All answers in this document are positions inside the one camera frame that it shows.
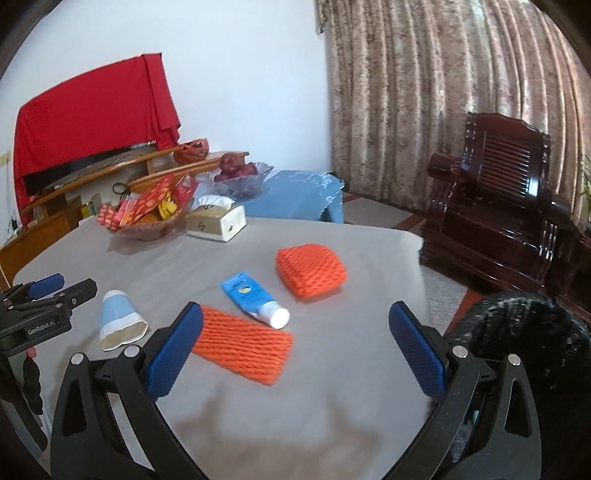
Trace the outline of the light blue paper cup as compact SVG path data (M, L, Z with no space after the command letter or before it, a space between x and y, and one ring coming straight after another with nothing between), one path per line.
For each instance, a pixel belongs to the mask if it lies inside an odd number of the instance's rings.
M126 293L110 290L102 299L99 347L112 351L140 340L148 323L135 309Z

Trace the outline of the orange foam net square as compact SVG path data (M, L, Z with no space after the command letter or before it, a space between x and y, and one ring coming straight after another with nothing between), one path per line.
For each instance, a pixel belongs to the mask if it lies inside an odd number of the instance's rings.
M348 270L337 253L319 244L280 249L276 272L287 290L304 300L331 294L348 280Z

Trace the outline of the blue cream tube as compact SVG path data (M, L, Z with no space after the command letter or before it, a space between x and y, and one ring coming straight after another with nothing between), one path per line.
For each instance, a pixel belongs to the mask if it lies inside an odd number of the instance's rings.
M221 289L240 310L274 330L283 329L290 322L290 311L246 272L223 281Z

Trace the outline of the orange foam net sleeve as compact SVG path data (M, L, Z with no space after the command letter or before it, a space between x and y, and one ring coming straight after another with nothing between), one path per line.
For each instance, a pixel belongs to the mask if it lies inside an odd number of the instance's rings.
M273 386L294 344L288 332L201 306L204 326L192 353L250 381Z

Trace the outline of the black trash bin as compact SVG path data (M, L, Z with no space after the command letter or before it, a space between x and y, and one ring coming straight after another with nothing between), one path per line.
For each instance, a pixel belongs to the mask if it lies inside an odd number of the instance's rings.
M536 403L544 479L590 477L590 328L551 299L505 291L445 333L478 357L524 362Z

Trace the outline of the black television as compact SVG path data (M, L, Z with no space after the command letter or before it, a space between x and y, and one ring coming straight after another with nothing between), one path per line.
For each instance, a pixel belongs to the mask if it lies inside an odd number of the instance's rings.
M122 160L135 154L151 153L154 150L154 145L141 144L134 148L121 148L90 155L61 165L49 167L36 173L27 174L23 177L26 194L28 196L34 196L56 181L68 175L77 174L90 167L98 166L98 168L104 168L108 164L108 161Z

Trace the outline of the glass bowl of red snacks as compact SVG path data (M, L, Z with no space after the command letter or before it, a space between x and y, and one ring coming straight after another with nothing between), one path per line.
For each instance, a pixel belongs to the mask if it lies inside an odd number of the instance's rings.
M96 223L111 234L141 241L163 238L188 212L197 180L169 174L142 194L130 194L117 207L104 204Z

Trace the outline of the grey tablecloth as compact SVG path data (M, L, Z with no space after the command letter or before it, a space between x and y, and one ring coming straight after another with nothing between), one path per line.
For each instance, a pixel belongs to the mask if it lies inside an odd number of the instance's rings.
M228 242L143 242L86 223L26 265L124 292L150 331L190 302L204 330L157 407L212 479L379 479L429 410L389 311L429 316L422 240L377 227L252 219Z

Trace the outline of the wooden tv cabinet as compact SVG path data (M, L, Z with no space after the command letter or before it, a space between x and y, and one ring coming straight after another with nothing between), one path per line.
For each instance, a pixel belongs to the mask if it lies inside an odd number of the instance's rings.
M176 179L188 173L202 173L214 170L221 160L221 151L211 152L204 160L190 164L178 164L172 154L183 150L183 145L169 149L151 150L139 155L128 152L116 156L101 169L80 174L72 182L36 198L26 206L27 216L35 214L24 230L1 247L1 286L8 288L16 274L35 257L59 239L77 228L82 220L83 202L80 196L71 199L67 194L99 180L109 180L114 174L129 167L140 168L139 177L128 186L133 193L143 193L160 178L172 174Z

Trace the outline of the tissue box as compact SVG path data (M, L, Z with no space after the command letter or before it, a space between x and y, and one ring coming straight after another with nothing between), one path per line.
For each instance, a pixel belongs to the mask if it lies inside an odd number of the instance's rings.
M246 226L245 208L226 196L204 195L186 213L184 223L190 236L226 243Z

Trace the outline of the red basket on cabinet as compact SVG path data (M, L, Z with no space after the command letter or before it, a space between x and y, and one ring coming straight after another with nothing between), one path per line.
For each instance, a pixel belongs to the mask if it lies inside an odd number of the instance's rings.
M208 140L207 138L200 138L180 144L173 153L173 159L179 165L189 165L204 161L208 155Z

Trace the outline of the red cloth over television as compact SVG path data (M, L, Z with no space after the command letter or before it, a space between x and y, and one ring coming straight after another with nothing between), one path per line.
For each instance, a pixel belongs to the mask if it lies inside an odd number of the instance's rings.
M159 53L85 72L32 98L18 111L13 142L16 203L30 203L25 177L90 155L179 140L181 122Z

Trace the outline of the glass bowl of apples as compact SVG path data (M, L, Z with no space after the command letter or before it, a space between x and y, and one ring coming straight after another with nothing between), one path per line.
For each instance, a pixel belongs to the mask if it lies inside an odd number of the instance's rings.
M195 176L198 185L207 187L214 195L233 200L247 200L263 191L263 182L273 171L273 166L263 162L243 162L238 153L221 155L219 168Z

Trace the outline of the blue tablecloth side table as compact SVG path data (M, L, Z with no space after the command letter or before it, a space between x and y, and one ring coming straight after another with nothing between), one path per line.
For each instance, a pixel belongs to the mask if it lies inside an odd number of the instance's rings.
M247 217L342 224L344 182L331 173L280 170L263 181L256 196L238 201Z

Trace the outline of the potted green plant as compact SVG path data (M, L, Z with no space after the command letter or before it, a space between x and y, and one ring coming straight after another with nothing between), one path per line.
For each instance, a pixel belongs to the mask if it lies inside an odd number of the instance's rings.
M578 163L577 195L586 210L587 220L590 220L591 175L590 156L587 154L583 154Z

